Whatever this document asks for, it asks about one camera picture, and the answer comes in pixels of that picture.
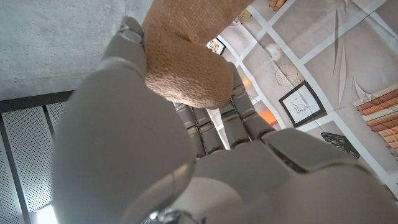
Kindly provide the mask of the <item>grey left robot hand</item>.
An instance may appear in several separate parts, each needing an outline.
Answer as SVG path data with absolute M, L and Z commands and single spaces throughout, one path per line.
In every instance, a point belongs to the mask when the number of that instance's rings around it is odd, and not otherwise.
M 125 17 L 55 132 L 59 223 L 396 223 L 378 178 L 296 129 L 274 130 L 236 80 L 222 107 L 230 144 L 144 83 L 144 32 Z

